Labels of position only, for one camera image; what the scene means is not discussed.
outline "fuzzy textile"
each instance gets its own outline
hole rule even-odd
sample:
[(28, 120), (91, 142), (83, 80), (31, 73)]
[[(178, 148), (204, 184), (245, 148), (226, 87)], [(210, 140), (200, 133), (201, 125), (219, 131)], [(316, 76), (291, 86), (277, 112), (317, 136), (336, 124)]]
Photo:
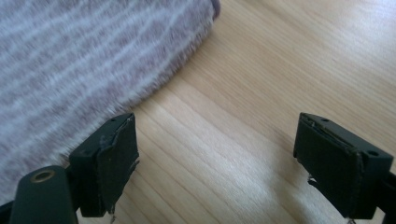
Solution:
[(219, 0), (1, 1), (0, 205), (159, 89), (218, 15)]

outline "black plastic part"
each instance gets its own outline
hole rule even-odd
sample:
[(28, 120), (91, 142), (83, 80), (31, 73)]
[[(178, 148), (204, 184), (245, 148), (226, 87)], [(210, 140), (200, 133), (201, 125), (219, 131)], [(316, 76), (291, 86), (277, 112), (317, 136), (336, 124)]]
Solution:
[(44, 167), (21, 179), (9, 223), (78, 223), (64, 168)]
[(377, 186), (393, 158), (331, 120), (302, 113), (294, 157), (316, 187), (343, 217), (371, 219)]
[(138, 157), (134, 116), (130, 116), (102, 143), (97, 154), (100, 192), (108, 213), (114, 213), (115, 204), (138, 164)]
[(382, 180), (377, 192), (378, 207), (387, 214), (384, 223), (396, 223), (396, 175), (389, 174)]
[(80, 180), (77, 198), (84, 217), (114, 211), (138, 156), (134, 114), (110, 119), (70, 154), (71, 176)]
[(0, 224), (8, 224), (11, 217), (13, 202), (5, 203), (0, 206)]

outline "screw hole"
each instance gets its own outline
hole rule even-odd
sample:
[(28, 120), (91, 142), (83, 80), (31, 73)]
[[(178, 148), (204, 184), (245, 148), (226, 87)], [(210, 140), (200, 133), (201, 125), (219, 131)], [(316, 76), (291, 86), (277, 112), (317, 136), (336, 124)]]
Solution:
[(372, 156), (378, 156), (378, 152), (368, 151), (368, 153)]
[(37, 184), (37, 183), (41, 183), (41, 182), (51, 179), (54, 175), (55, 175), (55, 172), (53, 170), (44, 170), (44, 171), (32, 176), (30, 181), (32, 181), (32, 183)]

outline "light wood surface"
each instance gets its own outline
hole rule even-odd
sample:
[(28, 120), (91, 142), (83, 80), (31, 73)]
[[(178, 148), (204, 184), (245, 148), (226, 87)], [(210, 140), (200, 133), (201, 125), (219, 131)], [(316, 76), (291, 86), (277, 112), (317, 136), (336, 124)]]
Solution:
[(396, 156), (396, 1), (221, 3), (188, 64), (133, 109), (141, 162), (115, 223), (347, 223), (292, 157), (297, 121), (332, 119)]

